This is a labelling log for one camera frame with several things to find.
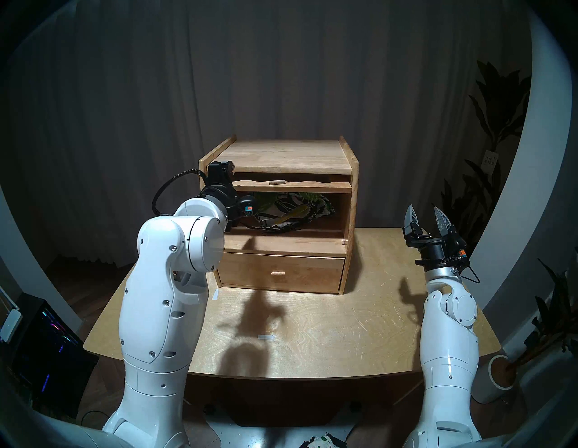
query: patterned cloth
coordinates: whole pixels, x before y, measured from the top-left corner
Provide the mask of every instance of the patterned cloth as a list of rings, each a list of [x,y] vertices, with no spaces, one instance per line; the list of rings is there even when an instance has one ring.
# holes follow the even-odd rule
[[[261,228],[296,228],[315,218],[335,213],[329,199],[319,193],[258,191],[251,194],[257,200],[258,211],[255,216]]]
[[[321,437],[311,437],[309,442],[303,442],[299,448],[347,448],[347,443],[331,434]]]

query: wooden cabinet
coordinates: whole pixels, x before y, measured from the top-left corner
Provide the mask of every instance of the wooden cabinet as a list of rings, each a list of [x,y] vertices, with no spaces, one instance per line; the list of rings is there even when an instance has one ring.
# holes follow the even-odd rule
[[[238,141],[232,136],[204,156],[199,168],[206,173],[212,161],[229,160],[238,192],[322,193],[335,213],[280,235],[232,227],[214,273],[219,287],[343,294],[359,176],[359,162],[345,139]]]
[[[218,271],[223,286],[337,294],[344,261],[225,252]]]

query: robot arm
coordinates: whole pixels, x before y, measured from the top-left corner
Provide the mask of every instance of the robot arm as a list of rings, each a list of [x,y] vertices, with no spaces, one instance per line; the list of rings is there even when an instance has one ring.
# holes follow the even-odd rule
[[[181,413],[209,296],[206,273],[223,256],[230,220],[252,215],[255,206],[253,197],[237,196],[233,169],[232,162],[211,163],[198,197],[185,201],[173,216],[146,221],[139,231],[139,258],[118,321],[124,396],[103,427],[135,447],[189,446]]]
[[[469,411],[479,359],[472,329],[477,306],[460,277],[469,261],[455,226],[438,208],[435,213],[441,238],[424,235],[411,205],[403,228],[407,245],[421,253],[416,264],[424,267],[428,290],[420,341],[424,403],[404,448],[449,448],[481,439]],[[442,290],[451,292],[442,294]]]

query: gray curtain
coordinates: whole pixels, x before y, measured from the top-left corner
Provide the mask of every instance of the gray curtain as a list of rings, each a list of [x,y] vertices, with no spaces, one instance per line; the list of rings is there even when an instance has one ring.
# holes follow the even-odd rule
[[[71,2],[12,55],[0,131],[48,238],[123,265],[156,189],[230,134],[337,139],[360,161],[358,227],[431,213],[485,137],[468,93],[500,65],[501,3]],[[194,178],[159,201],[174,210]]]

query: cabinet shelf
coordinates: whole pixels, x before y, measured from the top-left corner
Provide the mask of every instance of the cabinet shelf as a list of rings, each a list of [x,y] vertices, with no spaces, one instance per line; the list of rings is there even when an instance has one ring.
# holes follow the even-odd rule
[[[293,193],[349,193],[351,194],[351,184],[349,182],[285,182],[279,185],[271,185],[269,182],[258,182],[256,180],[235,180],[233,187],[237,191],[277,191]]]

